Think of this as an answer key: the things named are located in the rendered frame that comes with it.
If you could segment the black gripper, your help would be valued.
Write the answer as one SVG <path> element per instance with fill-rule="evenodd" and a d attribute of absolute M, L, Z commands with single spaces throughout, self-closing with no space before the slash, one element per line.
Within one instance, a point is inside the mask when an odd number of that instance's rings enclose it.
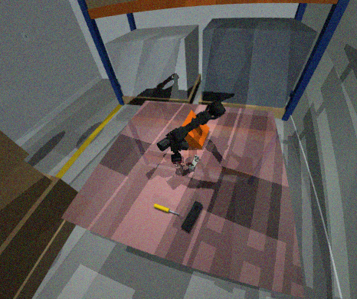
<path fill-rule="evenodd" d="M 179 145 L 177 146 L 170 146 L 171 147 L 171 151 L 173 151 L 173 153 L 175 154 L 172 154 L 171 155 L 171 159 L 172 159 L 172 162 L 180 162 L 182 161 L 182 156 L 181 156 L 181 153 L 179 153 Z"/>

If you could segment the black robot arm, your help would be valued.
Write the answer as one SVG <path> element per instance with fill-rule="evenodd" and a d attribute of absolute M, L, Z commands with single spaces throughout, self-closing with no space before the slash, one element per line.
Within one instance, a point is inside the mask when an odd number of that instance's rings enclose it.
<path fill-rule="evenodd" d="M 181 150 L 188 150 L 189 145 L 188 142 L 185 141 L 185 137 L 188 135 L 188 133 L 194 128 L 198 128 L 200 125 L 205 125 L 209 120 L 216 120 L 218 117 L 224 115 L 225 111 L 226 109 L 222 105 L 221 101 L 214 100 L 207 106 L 206 110 L 196 114 L 196 118 L 192 118 L 190 123 L 185 126 L 175 128 L 166 134 L 166 137 L 157 143 L 157 147 L 161 151 L 164 151 L 171 145 L 179 145 L 179 152 Z"/>

